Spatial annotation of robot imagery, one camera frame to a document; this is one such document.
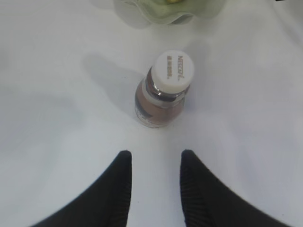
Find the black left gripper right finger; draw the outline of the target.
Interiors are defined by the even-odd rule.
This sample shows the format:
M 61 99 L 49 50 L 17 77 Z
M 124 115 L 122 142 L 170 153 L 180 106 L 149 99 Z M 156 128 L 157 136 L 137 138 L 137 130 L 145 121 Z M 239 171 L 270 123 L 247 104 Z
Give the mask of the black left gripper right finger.
M 181 153 L 180 196 L 187 227 L 284 227 L 224 185 L 189 149 Z

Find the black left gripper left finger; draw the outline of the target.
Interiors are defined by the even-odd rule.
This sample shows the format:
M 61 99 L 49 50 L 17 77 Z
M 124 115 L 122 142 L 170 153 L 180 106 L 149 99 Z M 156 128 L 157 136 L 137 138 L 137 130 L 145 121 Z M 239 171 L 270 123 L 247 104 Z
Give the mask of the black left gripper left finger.
M 124 150 L 104 173 L 37 227 L 125 227 L 132 193 L 132 154 Z

